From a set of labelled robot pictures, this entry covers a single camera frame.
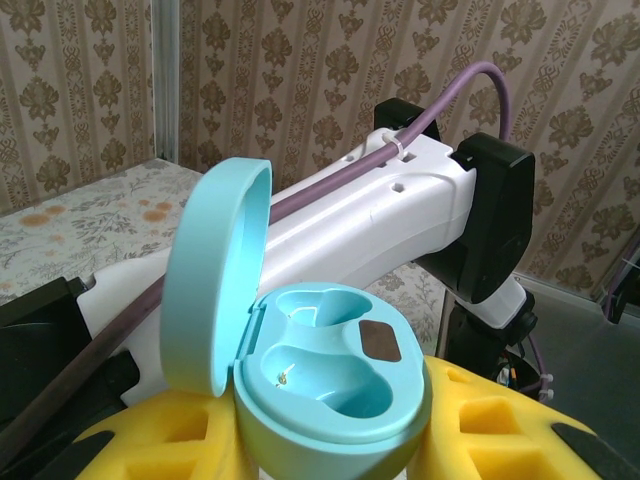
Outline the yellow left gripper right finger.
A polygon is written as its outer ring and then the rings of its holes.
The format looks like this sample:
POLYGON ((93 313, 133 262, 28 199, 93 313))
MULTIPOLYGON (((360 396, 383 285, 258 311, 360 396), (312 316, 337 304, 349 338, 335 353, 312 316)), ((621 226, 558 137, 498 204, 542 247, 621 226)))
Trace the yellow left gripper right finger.
POLYGON ((425 359, 431 418, 410 479, 636 479, 589 427, 445 360, 425 359))

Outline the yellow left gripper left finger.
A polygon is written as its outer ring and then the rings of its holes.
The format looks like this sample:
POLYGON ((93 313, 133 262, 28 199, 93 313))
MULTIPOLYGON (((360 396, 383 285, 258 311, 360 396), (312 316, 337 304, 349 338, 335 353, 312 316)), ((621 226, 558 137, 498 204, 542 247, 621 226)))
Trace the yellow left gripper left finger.
POLYGON ((167 390, 91 426, 11 479, 257 479, 233 395, 167 390))

